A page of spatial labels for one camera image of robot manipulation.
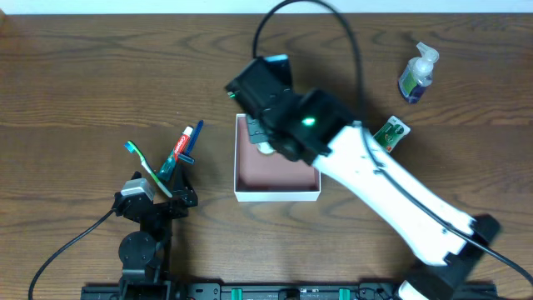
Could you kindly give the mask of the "red Colgate toothpaste tube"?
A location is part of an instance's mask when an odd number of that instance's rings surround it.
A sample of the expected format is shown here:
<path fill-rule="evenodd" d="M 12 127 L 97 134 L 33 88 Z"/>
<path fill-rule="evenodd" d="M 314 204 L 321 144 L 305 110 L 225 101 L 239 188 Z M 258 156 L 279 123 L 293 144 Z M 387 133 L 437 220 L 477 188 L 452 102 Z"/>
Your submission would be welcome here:
<path fill-rule="evenodd" d="M 181 136 L 178 138 L 175 146 L 172 148 L 167 160 L 161 166 L 159 172 L 157 173 L 157 177 L 163 182 L 168 182 L 170 180 L 173 169 L 176 166 L 179 158 L 178 154 L 182 153 L 186 149 L 192 133 L 193 127 L 187 126 L 182 132 Z"/>

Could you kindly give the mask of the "white box with pink interior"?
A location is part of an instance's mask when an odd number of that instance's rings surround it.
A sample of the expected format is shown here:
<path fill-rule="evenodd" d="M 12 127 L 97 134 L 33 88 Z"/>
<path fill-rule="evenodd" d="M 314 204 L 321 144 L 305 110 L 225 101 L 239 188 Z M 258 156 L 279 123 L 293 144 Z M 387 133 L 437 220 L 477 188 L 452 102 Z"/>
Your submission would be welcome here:
<path fill-rule="evenodd" d="M 315 202 L 321 173 L 281 154 L 264 154 L 250 143 L 244 114 L 236 115 L 233 192 L 240 203 Z"/>

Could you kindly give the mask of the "green Dettol soap box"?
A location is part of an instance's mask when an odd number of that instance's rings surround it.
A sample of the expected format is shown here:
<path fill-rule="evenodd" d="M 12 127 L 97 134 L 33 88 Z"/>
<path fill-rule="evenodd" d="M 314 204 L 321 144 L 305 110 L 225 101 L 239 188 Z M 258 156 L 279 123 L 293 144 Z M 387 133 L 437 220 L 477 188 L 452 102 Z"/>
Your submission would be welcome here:
<path fill-rule="evenodd" d="M 386 123 L 374 135 L 374 139 L 390 153 L 394 147 L 411 131 L 405 123 L 396 116 L 390 116 Z"/>

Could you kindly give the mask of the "blue foaming soap pump bottle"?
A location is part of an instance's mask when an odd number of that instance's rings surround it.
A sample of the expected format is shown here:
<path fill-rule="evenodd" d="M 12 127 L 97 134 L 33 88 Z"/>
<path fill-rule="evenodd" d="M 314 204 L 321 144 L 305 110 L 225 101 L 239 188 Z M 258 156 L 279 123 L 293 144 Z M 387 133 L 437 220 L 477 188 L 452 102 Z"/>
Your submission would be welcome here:
<path fill-rule="evenodd" d="M 419 57 L 412 58 L 398 79 L 398 88 L 402 97 L 409 103 L 418 103 L 426 89 L 432 84 L 434 65 L 440 54 L 432 47 L 419 42 L 416 48 Z"/>

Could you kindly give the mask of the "white Pantene bamboo tube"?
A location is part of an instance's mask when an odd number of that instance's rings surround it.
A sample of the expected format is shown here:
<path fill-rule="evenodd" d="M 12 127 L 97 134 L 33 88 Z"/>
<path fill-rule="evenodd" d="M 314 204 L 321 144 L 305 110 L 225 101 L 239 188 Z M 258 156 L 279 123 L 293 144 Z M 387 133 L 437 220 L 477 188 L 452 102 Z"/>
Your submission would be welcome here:
<path fill-rule="evenodd" d="M 257 150 L 263 155 L 272 155 L 276 150 L 268 142 L 260 142 L 257 144 Z"/>

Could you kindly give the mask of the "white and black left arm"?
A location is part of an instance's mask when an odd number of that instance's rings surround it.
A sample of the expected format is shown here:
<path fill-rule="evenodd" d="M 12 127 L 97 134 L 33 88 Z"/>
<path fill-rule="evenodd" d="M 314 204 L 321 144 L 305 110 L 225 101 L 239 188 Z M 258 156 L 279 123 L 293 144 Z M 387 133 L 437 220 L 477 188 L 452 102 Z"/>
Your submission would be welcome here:
<path fill-rule="evenodd" d="M 139 229 L 121 241 L 118 256 L 122 262 L 117 299 L 182 300 L 187 288 L 170 275 L 172 221 L 188 216 L 198 204 L 197 194 L 179 164 L 171 176 L 171 196 L 155 203 L 155 189 L 139 172 L 115 193 L 112 210 L 139 224 Z"/>

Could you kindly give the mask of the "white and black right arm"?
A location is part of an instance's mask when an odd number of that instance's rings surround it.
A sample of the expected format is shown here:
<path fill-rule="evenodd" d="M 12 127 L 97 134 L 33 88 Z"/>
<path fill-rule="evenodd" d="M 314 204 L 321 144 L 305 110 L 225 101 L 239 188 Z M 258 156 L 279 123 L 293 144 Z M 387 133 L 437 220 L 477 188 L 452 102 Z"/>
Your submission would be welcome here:
<path fill-rule="evenodd" d="M 489 214 L 470 216 L 436 196 L 396 162 L 332 94 L 297 94 L 288 68 L 256 58 L 226 86 L 267 141 L 351 190 L 388 222 L 418 259 L 400 299 L 452 299 L 500 231 Z"/>

